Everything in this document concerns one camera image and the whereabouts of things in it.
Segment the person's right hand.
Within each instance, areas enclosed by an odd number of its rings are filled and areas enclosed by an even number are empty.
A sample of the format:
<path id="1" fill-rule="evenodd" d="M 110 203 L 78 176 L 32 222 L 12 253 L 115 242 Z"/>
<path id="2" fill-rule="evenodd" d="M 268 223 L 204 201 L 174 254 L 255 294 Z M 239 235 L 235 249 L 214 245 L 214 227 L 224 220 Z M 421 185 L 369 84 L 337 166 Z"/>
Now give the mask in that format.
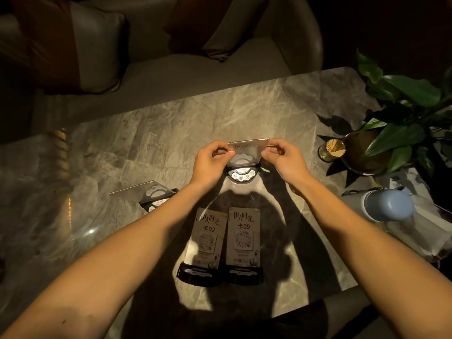
<path id="1" fill-rule="evenodd" d="M 278 151 L 280 158 L 274 167 L 291 186 L 302 191 L 305 184 L 314 180 L 301 151 L 294 144 L 285 139 L 273 138 L 269 140 L 264 151 Z"/>

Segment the person's left hand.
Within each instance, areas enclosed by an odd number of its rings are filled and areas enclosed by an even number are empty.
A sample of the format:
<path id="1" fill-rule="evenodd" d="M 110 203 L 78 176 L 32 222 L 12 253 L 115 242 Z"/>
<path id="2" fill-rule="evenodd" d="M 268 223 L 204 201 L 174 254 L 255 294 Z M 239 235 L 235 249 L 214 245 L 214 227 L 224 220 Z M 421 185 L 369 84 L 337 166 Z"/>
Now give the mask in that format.
<path id="1" fill-rule="evenodd" d="M 190 185 L 196 186 L 206 193 L 217 184 L 228 163 L 214 161 L 212 153 L 217 149 L 228 149 L 227 145 L 228 143 L 225 141 L 213 141 L 198 151 Z"/>

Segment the clear acrylic sign panel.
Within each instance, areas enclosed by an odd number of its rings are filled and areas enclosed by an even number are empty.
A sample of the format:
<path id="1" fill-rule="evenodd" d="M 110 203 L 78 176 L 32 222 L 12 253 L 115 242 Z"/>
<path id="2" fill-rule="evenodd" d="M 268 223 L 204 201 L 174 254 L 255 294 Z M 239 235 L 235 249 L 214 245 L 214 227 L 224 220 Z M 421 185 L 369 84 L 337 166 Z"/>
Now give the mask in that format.
<path id="1" fill-rule="evenodd" d="M 122 198 L 139 204 L 170 198 L 174 194 L 175 192 L 172 189 L 154 180 L 109 193 L 112 197 Z"/>
<path id="2" fill-rule="evenodd" d="M 229 142 L 228 151 L 234 151 L 234 157 L 227 164 L 229 167 L 256 165 L 260 162 L 261 153 L 268 145 L 269 138 Z"/>

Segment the person's right forearm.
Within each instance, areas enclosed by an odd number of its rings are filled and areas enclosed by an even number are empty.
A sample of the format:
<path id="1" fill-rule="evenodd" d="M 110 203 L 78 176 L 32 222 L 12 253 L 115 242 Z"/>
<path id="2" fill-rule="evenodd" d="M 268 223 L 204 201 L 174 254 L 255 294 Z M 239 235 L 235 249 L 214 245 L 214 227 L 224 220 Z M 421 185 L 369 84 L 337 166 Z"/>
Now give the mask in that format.
<path id="1" fill-rule="evenodd" d="M 289 182 L 375 308 L 403 339 L 452 339 L 452 282 L 317 179 Z"/>

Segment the person's left forearm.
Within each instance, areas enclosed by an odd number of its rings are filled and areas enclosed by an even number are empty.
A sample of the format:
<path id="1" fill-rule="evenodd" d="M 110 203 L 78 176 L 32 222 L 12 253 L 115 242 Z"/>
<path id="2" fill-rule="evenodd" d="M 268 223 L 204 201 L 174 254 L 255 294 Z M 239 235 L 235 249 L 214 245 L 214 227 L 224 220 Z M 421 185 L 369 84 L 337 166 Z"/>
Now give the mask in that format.
<path id="1" fill-rule="evenodd" d="M 103 339 L 175 228 L 216 184 L 192 178 L 168 201 L 103 240 L 60 274 L 0 339 Z"/>

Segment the black call button base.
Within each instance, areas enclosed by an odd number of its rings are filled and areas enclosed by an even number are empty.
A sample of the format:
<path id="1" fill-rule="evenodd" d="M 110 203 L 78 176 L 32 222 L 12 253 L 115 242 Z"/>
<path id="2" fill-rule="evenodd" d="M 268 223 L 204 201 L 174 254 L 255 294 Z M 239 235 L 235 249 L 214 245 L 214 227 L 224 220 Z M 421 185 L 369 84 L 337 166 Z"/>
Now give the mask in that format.
<path id="1" fill-rule="evenodd" d="M 263 268 L 240 267 L 224 265 L 221 268 L 222 278 L 225 282 L 241 286 L 256 286 L 263 284 Z"/>
<path id="2" fill-rule="evenodd" d="M 259 174 L 260 160 L 240 153 L 236 154 L 225 167 L 226 176 L 234 183 L 246 184 L 252 182 Z"/>
<path id="3" fill-rule="evenodd" d="M 221 274 L 217 269 L 204 268 L 182 262 L 176 277 L 186 284 L 199 287 L 216 287 L 221 283 Z"/>
<path id="4" fill-rule="evenodd" d="M 158 196 L 151 201 L 140 202 L 139 205 L 142 209 L 144 209 L 147 213 L 152 212 L 167 200 L 171 199 L 176 193 L 178 193 L 178 188 L 173 188 L 171 194 L 165 194 L 162 196 Z"/>

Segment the toothpick holder with toothpicks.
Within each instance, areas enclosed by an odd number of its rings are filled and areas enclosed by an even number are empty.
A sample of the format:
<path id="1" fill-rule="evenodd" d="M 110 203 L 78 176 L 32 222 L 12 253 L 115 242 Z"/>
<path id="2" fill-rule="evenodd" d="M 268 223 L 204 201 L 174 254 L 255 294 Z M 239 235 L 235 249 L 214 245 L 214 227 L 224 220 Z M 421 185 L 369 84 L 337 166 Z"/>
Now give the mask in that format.
<path id="1" fill-rule="evenodd" d="M 331 163 L 336 159 L 342 158 L 345 153 L 346 147 L 344 142 L 336 138 L 322 143 L 317 150 L 318 157 L 326 163 Z"/>

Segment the grey sofa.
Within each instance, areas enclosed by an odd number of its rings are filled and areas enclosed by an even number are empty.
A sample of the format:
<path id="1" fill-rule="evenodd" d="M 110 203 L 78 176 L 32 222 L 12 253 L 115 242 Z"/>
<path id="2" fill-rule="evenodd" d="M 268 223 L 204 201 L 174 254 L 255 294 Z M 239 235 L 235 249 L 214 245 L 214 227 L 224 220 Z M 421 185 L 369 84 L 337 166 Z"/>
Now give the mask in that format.
<path id="1" fill-rule="evenodd" d="M 163 25 L 176 0 L 73 0 L 123 14 L 121 81 L 102 94 L 49 94 L 0 57 L 0 144 L 179 98 L 320 70 L 319 25 L 307 0 L 279 0 L 268 25 L 224 62 L 174 54 Z M 0 0 L 0 20 L 13 18 Z"/>

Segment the printed table sign card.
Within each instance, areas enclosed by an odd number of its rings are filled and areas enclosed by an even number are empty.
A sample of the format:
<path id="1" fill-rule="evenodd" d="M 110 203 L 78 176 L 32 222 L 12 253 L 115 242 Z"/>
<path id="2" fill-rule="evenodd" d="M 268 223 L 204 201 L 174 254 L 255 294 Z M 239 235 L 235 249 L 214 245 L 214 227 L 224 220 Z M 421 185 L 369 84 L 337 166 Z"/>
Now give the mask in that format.
<path id="1" fill-rule="evenodd" d="M 229 266 L 259 268 L 260 253 L 260 210 L 229 208 L 225 263 Z"/>
<path id="2" fill-rule="evenodd" d="M 184 263 L 217 270 L 226 233 L 228 215 L 223 212 L 198 208 L 188 241 Z"/>

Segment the dark round plant pot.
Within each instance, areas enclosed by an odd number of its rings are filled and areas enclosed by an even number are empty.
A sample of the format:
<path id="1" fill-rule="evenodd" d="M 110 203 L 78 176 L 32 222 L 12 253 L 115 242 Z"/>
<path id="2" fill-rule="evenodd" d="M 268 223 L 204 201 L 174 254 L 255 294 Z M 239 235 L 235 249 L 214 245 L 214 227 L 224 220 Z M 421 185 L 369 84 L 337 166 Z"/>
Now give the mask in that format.
<path id="1" fill-rule="evenodd" d="M 425 138 L 420 125 L 355 131 L 342 139 L 346 149 L 342 161 L 360 175 L 392 173 L 412 164 L 415 146 Z"/>

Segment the pale blue bottle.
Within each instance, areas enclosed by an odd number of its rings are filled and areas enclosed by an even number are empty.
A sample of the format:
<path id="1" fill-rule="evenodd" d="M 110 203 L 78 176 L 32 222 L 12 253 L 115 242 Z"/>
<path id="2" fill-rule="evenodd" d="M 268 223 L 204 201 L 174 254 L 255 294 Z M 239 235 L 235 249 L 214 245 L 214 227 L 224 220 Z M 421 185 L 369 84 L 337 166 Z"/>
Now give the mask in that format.
<path id="1" fill-rule="evenodd" d="M 355 213 L 370 222 L 404 221 L 415 213 L 410 197 L 398 189 L 377 187 L 349 190 L 340 198 Z"/>

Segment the grey and brown cushion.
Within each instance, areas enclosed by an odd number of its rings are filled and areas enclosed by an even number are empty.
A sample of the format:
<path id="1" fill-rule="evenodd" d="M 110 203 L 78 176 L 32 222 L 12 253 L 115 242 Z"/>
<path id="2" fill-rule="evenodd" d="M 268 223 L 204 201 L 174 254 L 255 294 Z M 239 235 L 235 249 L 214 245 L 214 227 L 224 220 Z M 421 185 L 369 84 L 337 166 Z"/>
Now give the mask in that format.
<path id="1" fill-rule="evenodd" d="M 174 54 L 224 62 L 268 25 L 279 0 L 176 0 L 163 30 Z"/>
<path id="2" fill-rule="evenodd" d="M 9 0 L 0 57 L 49 94 L 102 94 L 121 81 L 123 14 L 73 0 Z"/>

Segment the green leafy plant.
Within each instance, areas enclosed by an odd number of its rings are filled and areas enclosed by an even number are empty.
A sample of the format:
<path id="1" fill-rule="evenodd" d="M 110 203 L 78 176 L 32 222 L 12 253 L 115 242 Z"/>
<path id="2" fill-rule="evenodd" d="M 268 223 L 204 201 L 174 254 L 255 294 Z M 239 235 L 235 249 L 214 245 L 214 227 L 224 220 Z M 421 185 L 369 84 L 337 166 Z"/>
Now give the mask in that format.
<path id="1" fill-rule="evenodd" d="M 434 145 L 452 162 L 452 65 L 440 87 L 427 79 L 385 74 L 379 64 L 356 51 L 359 74 L 366 79 L 366 92 L 381 109 L 364 120 L 359 133 L 376 131 L 376 137 L 360 155 L 361 160 L 387 155 L 387 172 L 414 162 L 433 177 Z"/>

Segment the person's dark trousers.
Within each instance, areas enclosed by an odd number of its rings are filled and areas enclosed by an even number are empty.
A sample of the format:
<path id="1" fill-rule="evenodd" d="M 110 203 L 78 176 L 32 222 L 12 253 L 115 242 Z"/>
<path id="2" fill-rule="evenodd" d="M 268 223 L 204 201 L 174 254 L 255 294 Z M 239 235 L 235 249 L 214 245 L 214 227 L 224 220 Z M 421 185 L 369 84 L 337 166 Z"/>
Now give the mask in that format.
<path id="1" fill-rule="evenodd" d="M 327 339 L 330 329 L 326 304 L 320 300 L 274 318 L 246 323 L 245 319 L 197 326 L 189 318 L 149 339 Z"/>

